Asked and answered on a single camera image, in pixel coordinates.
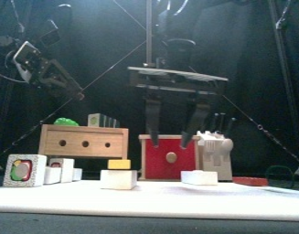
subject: wooden stand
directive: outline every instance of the wooden stand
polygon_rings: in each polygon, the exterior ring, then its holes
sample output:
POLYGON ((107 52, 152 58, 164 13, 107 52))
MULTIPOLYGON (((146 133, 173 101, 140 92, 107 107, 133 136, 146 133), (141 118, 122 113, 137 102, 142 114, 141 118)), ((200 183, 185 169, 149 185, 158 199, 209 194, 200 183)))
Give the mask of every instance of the wooden stand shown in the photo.
POLYGON ((128 159, 129 129, 43 125, 39 153, 128 159))

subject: small white box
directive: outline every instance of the small white box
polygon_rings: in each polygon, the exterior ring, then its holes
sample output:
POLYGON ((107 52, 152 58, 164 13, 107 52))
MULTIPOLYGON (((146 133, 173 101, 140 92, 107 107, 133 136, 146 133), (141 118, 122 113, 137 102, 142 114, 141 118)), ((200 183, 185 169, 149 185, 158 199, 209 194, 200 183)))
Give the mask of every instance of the small white box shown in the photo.
POLYGON ((137 186, 137 171, 102 170, 102 188, 129 190, 137 186))
POLYGON ((11 154, 7 160, 5 186, 43 186, 47 156, 11 154))
POLYGON ((75 168, 74 169, 74 181, 79 181, 82 179, 83 169, 75 168))
POLYGON ((51 158, 50 167, 62 167, 62 183, 74 181, 75 159, 71 158, 51 158))
POLYGON ((216 186, 218 184, 218 172, 205 172, 202 170, 182 171, 181 181, 197 186, 216 186))
POLYGON ((62 181, 62 167, 49 167, 47 166, 47 172, 46 172, 46 179, 45 179, 45 185, 51 185, 55 183, 61 183, 62 181))

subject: white table surface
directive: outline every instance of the white table surface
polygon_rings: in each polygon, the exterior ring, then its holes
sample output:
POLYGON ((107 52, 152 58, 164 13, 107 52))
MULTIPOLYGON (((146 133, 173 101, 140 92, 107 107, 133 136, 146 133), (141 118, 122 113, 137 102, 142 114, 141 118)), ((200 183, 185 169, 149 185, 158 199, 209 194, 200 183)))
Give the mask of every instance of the white table surface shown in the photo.
POLYGON ((138 181, 133 190, 83 180, 41 187, 0 187, 0 212, 153 218, 299 221, 299 191, 220 183, 138 181))

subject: red block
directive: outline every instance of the red block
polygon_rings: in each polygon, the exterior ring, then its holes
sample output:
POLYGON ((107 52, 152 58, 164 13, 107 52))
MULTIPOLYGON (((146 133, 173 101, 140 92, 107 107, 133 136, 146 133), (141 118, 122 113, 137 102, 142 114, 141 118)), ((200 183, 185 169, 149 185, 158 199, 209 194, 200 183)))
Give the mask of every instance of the red block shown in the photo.
POLYGON ((150 136, 140 135, 142 140, 142 177, 144 179, 181 179, 181 171, 200 169, 198 140, 194 136, 186 149, 180 147, 180 135, 161 135, 160 147, 154 147, 150 136), (177 157, 176 162, 168 156, 177 157))
POLYGON ((268 186, 269 182, 265 178, 256 177, 233 177, 233 182, 245 186, 268 186))

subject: black backdrop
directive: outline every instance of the black backdrop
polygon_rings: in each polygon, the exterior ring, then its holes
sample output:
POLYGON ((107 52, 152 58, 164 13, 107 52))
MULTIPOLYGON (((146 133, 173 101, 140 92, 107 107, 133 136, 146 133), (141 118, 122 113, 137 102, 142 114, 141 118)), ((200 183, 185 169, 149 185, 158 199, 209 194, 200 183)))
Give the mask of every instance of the black backdrop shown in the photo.
MULTIPOLYGON (((129 157, 134 169, 140 169, 138 135, 146 132, 144 90, 129 86, 128 67, 142 66, 146 62, 146 44, 134 50, 146 41, 146 1, 26 0, 15 3, 26 34, 18 33, 10 1, 0 0, 0 36, 37 41, 43 22, 53 18, 61 28, 62 40, 47 49, 39 43, 37 45, 49 57, 59 60, 86 88, 86 99, 71 101, 46 123, 66 117, 79 125, 87 125, 90 113, 102 112, 113 116, 121 120, 122 127, 130 129, 129 157), (61 4, 73 6, 73 15, 67 9, 57 11, 61 4)), ((237 118, 232 132, 236 175, 262 175, 270 165, 287 165, 292 170, 299 166, 244 114, 277 136, 299 157, 299 1, 293 1, 287 27, 280 30, 289 80, 282 73, 270 11, 273 5, 281 14, 285 4, 282 0, 192 0, 173 22, 174 36, 184 34, 197 43, 192 67, 200 73, 230 80, 225 96, 242 112, 224 97, 213 105, 213 112, 226 112, 229 118, 237 118)), ((0 72, 14 76, 14 71, 5 68, 3 62, 0 72)), ((0 154, 65 101, 30 85, 13 84, 0 78, 0 154)), ((176 103, 168 103, 161 132, 180 134, 184 118, 185 109, 176 103)), ((2 165, 6 165, 9 154, 37 153, 39 135, 41 128, 0 156, 2 165)), ((77 165, 89 172, 105 168, 106 162, 81 159, 77 165)))

